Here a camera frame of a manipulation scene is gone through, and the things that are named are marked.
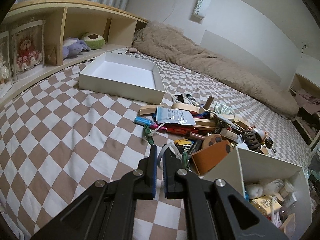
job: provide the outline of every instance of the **brown and white checkered sheet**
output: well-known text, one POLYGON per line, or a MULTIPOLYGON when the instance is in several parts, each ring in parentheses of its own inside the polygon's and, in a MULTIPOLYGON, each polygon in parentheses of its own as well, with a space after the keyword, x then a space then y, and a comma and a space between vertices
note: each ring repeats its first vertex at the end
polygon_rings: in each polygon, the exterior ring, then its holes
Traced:
MULTIPOLYGON (((308 165, 310 151, 292 123, 260 102, 175 64, 129 55, 157 64, 167 89, 163 103, 170 106, 175 93, 190 93, 202 103, 212 95, 214 103, 231 106, 267 130, 275 142, 274 157, 308 165)), ((133 123, 146 103, 80 90, 79 72, 85 66, 52 75, 0 110, 0 201, 26 239, 95 180, 120 179, 149 154, 142 127, 133 123)), ((175 139, 154 135, 160 147, 175 139)), ((183 202, 164 198, 158 170, 156 199, 137 202, 133 239, 182 240, 185 230, 183 202)))

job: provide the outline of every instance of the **ceiling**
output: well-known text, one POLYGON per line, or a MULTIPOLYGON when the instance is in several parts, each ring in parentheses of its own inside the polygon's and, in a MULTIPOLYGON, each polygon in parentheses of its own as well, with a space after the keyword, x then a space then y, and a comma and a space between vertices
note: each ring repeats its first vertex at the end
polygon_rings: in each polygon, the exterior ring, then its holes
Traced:
POLYGON ((320 60, 320 28, 302 0, 242 0, 277 25, 300 50, 320 60))

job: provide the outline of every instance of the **yellow card box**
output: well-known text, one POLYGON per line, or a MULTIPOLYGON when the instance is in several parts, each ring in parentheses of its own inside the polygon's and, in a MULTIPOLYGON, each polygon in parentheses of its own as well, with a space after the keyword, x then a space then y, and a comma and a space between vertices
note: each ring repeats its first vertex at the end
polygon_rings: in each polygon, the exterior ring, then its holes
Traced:
MULTIPOLYGON (((250 203, 260 211, 260 213, 264 216, 271 215, 271 198, 268 196, 263 196, 260 198, 256 198, 250 200, 250 203)), ((278 212, 281 208, 281 205, 275 200, 274 201, 274 211, 278 212)))

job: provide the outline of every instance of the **purple plush toy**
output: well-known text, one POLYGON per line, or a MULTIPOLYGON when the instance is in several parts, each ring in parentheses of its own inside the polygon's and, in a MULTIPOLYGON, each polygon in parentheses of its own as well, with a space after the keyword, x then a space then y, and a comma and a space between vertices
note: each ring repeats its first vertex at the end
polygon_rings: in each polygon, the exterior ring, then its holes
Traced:
POLYGON ((62 58, 72 57, 84 49, 91 50, 83 40, 67 38, 63 41, 62 58))

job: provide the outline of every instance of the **pink cloth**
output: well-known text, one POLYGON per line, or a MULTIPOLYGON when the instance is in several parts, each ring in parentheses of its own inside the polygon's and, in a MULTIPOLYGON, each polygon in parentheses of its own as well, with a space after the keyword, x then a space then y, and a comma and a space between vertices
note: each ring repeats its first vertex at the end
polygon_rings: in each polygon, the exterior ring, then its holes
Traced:
POLYGON ((301 89, 295 97, 299 107, 303 107, 309 114, 315 114, 320 111, 320 98, 310 95, 301 89))

